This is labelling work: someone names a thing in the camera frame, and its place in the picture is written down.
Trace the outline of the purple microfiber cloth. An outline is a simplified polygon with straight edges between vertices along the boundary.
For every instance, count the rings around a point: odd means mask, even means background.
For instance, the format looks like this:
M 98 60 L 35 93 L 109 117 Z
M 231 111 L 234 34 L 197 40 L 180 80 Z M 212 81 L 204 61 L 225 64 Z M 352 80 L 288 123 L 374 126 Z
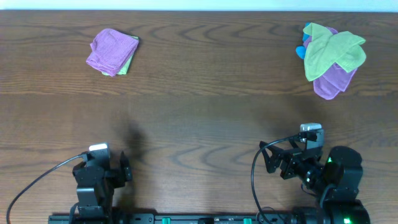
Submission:
M 102 30 L 90 44 L 86 63 L 92 68 L 115 77 L 129 57 L 137 50 L 139 41 L 114 29 Z

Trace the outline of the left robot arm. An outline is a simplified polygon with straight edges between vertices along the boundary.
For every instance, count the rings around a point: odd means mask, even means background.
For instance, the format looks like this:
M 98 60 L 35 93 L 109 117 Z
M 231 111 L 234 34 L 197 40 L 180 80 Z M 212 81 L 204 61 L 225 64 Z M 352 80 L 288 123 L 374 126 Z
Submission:
M 110 165 L 110 150 L 84 152 L 83 161 L 73 168 L 77 182 L 79 216 L 70 215 L 70 223 L 115 223 L 118 214 L 113 209 L 114 190 L 132 180 L 131 166 L 125 153 L 119 157 L 119 167 Z

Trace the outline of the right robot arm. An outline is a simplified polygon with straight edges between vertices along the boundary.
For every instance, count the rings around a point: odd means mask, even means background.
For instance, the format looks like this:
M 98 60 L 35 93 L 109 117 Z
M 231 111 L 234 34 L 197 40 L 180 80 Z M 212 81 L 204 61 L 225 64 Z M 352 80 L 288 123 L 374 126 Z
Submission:
M 264 157 L 266 170 L 280 169 L 284 179 L 298 177 L 301 189 L 316 200 L 315 207 L 296 207 L 287 214 L 258 209 L 260 223 L 369 223 L 370 217 L 357 195 L 363 176 L 360 153 L 346 146 L 331 149 L 320 163 L 324 130 L 320 124 L 302 124 L 298 134 L 286 137 L 291 149 L 277 147 L 283 140 L 260 142 L 257 155 Z

